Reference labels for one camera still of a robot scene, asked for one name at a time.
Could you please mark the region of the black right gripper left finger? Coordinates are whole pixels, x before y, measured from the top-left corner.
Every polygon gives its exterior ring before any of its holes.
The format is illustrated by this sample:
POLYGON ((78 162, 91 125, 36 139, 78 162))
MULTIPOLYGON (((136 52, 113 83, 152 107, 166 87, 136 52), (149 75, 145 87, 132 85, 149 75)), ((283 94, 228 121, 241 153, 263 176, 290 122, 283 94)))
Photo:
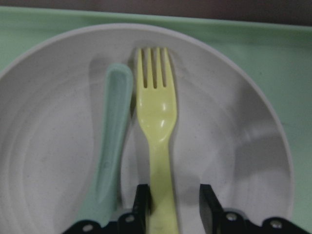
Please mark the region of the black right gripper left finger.
POLYGON ((70 226, 65 234, 146 234, 151 194, 147 184, 139 184, 132 210, 122 213, 116 221, 101 226, 93 220, 81 220, 70 226))

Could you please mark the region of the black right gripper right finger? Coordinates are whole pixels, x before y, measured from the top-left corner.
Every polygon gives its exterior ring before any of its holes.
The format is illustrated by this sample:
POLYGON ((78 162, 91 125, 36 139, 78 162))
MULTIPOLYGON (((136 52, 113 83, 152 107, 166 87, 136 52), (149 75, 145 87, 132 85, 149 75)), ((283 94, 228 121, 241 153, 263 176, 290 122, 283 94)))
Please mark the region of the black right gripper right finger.
POLYGON ((281 217, 270 217, 262 224, 252 223, 241 211, 224 209, 211 185, 201 184, 199 211, 207 234, 307 234, 308 232, 281 217))

